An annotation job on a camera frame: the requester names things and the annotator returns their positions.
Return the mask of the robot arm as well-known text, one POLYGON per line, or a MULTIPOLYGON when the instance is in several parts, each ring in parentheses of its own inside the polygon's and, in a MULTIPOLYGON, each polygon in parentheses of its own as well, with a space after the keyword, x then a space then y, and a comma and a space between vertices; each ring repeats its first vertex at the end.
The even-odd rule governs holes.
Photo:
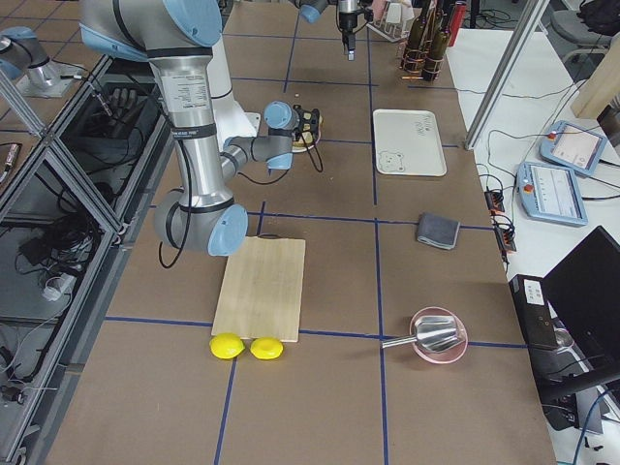
POLYGON ((335 25, 340 33, 344 55, 348 61, 354 61, 357 47, 358 17, 365 8, 355 0, 299 0, 292 1, 299 15, 308 23, 315 23, 328 6, 335 7, 335 25))
POLYGON ((267 134, 257 134, 233 97, 215 1, 86 1, 80 32, 101 53, 148 63, 162 94, 183 182, 156 207, 162 242, 233 254, 248 215, 228 181, 249 162, 289 169, 294 142, 319 136, 319 111, 274 101, 263 112, 267 134))

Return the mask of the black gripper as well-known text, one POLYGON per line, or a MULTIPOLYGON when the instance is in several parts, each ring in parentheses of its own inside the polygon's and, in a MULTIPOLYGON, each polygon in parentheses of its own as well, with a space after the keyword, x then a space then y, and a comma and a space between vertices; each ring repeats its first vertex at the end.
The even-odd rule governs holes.
POLYGON ((303 131, 303 127, 305 124, 308 124, 310 126, 310 129, 314 129, 318 126, 321 112, 317 108, 307 110, 300 105, 294 105, 293 110, 298 116, 298 125, 297 128, 294 130, 294 140, 296 140, 303 131))
POLYGON ((337 12, 338 29, 342 33, 343 54, 348 61, 356 56, 357 12, 337 12))

